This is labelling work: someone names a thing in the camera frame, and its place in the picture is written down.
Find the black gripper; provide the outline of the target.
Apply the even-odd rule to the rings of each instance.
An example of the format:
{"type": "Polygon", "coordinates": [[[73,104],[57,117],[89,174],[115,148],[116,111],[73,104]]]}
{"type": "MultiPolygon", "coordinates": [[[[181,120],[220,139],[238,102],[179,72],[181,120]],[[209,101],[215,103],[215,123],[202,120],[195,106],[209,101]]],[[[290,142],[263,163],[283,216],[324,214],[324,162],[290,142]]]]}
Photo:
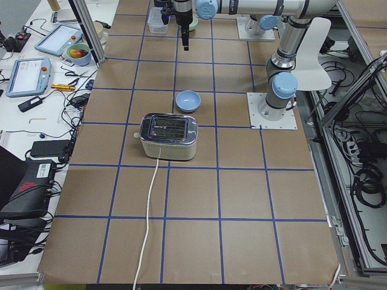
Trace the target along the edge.
{"type": "Polygon", "coordinates": [[[177,24],[181,27],[181,40],[185,51],[189,51],[189,25],[193,21],[192,1],[173,0],[177,24]]]}

